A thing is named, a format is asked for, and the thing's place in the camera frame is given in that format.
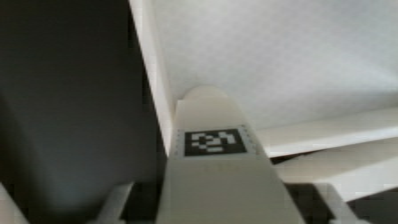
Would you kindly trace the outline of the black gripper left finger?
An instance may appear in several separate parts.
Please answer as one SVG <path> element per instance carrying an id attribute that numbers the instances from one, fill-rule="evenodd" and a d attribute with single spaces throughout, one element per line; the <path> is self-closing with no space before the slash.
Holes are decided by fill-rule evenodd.
<path id="1" fill-rule="evenodd" d="M 154 224 L 157 199 L 154 182 L 131 182 L 115 186 L 86 224 Z"/>

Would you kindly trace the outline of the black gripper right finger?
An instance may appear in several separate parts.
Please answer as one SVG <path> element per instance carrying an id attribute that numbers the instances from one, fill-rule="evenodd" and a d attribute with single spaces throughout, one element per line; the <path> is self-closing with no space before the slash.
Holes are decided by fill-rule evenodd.
<path id="1" fill-rule="evenodd" d="M 326 183 L 287 183 L 287 192 L 305 224 L 371 224 L 360 219 Z"/>

